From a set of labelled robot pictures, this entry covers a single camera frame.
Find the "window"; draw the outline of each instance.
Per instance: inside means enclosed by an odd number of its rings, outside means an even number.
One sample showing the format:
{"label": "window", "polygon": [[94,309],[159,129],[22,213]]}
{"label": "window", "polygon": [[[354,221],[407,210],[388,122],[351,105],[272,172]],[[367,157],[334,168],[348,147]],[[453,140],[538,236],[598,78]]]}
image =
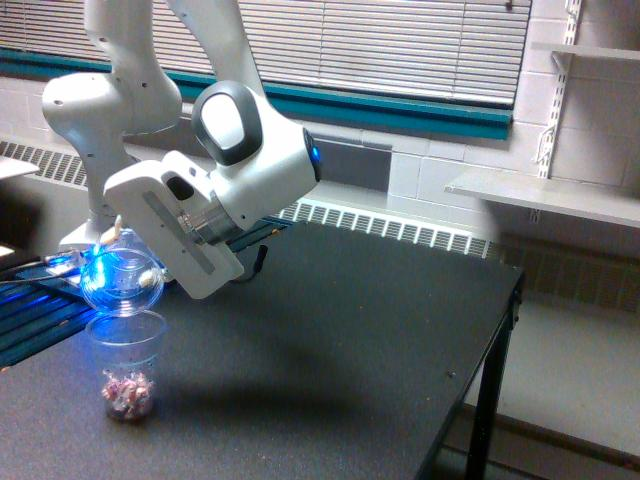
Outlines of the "window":
{"label": "window", "polygon": [[[106,60],[82,0],[8,0],[0,45]],[[263,80],[420,99],[513,104],[531,0],[240,0]],[[168,69],[210,73],[190,32],[154,1]]]}
{"label": "window", "polygon": [[[412,135],[508,137],[531,0],[238,3],[267,94],[285,114]],[[211,66],[164,1],[153,4],[160,64],[195,98]],[[0,2],[0,73],[108,71],[84,32],[83,8],[83,0]]]}

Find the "heating vent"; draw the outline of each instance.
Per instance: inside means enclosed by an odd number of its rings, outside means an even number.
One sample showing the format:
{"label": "heating vent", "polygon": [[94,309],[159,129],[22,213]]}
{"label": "heating vent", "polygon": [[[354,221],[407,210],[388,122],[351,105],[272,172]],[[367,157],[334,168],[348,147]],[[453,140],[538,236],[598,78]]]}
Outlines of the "heating vent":
{"label": "heating vent", "polygon": [[351,212],[344,212],[342,214],[342,220],[340,220],[340,228],[351,230],[353,228],[353,222],[356,216]]}
{"label": "heating vent", "polygon": [[389,222],[384,236],[397,239],[398,235],[400,235],[400,227],[402,227],[402,224],[399,222]]}
{"label": "heating vent", "polygon": [[418,227],[416,227],[415,225],[405,225],[404,229],[402,230],[402,236],[400,237],[400,240],[413,243],[416,238],[416,233],[418,233]]}
{"label": "heating vent", "polygon": [[[0,141],[0,155],[36,165],[39,171],[29,175],[30,178],[85,188],[86,174],[77,156],[7,141]],[[526,292],[640,313],[640,265],[633,260],[601,259],[535,244],[524,244],[523,248],[523,242],[517,247],[508,243],[498,245],[470,231],[306,198],[285,208],[278,216],[292,222],[310,221],[499,260],[525,269]]]}
{"label": "heating vent", "polygon": [[449,239],[451,238],[451,234],[449,232],[438,232],[436,234],[436,240],[433,242],[433,246],[435,248],[440,248],[442,250],[449,250]]}
{"label": "heating vent", "polygon": [[80,157],[43,150],[12,142],[0,142],[0,155],[29,162],[38,167],[34,174],[55,183],[86,187],[86,175]]}

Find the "shelf bracket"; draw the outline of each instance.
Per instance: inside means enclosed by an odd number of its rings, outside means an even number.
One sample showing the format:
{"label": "shelf bracket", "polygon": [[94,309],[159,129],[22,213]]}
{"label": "shelf bracket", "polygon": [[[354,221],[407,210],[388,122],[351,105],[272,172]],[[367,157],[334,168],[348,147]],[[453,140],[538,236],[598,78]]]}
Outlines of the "shelf bracket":
{"label": "shelf bracket", "polygon": [[573,55],[564,52],[551,52],[553,63],[556,64],[560,75],[568,75],[571,68],[571,58]]}
{"label": "shelf bracket", "polygon": [[[580,12],[582,11],[582,0],[565,0],[565,9],[568,17],[563,43],[565,45],[575,45]],[[551,104],[549,122],[547,123],[547,128],[540,134],[538,139],[538,149],[534,158],[535,163],[538,165],[539,178],[549,178],[551,174],[551,163],[553,161],[553,154],[556,147],[556,139],[558,137],[558,128],[560,126],[562,106],[564,105],[567,81],[569,80],[569,72],[571,71],[572,57],[573,55],[571,54],[551,52],[551,58],[553,58],[553,61],[558,68],[558,78]],[[531,210],[529,213],[529,220],[532,223],[538,223],[540,219],[540,211]]]}

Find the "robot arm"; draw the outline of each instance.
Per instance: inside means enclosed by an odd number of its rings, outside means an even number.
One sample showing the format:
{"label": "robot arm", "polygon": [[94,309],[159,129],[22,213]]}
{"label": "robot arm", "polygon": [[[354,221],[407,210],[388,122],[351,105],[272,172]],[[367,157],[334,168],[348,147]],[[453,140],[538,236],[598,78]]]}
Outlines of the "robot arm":
{"label": "robot arm", "polygon": [[207,172],[170,152],[113,174],[104,195],[189,295],[204,298],[244,271],[226,240],[315,187],[319,154],[306,130],[266,99],[235,0],[169,4],[222,79],[192,114],[217,166]]}
{"label": "robot arm", "polygon": [[104,184],[134,163],[123,135],[155,132],[179,119],[180,92],[153,51],[152,6],[152,0],[85,0],[85,29],[109,55],[112,71],[57,78],[43,92],[45,118],[78,151],[87,175],[89,220],[62,240],[64,247],[91,245],[113,224]]}

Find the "table leg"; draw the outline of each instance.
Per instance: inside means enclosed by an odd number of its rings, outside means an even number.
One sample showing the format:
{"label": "table leg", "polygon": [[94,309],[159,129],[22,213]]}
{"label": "table leg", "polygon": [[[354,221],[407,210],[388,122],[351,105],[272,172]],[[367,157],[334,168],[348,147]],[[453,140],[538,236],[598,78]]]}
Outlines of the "table leg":
{"label": "table leg", "polygon": [[514,311],[510,309],[507,318],[502,322],[498,336],[487,354],[482,371],[478,405],[476,406],[471,434],[471,445],[467,456],[465,480],[480,480],[484,471],[491,445],[491,431],[498,408],[502,375],[507,360],[509,339],[513,329]]}

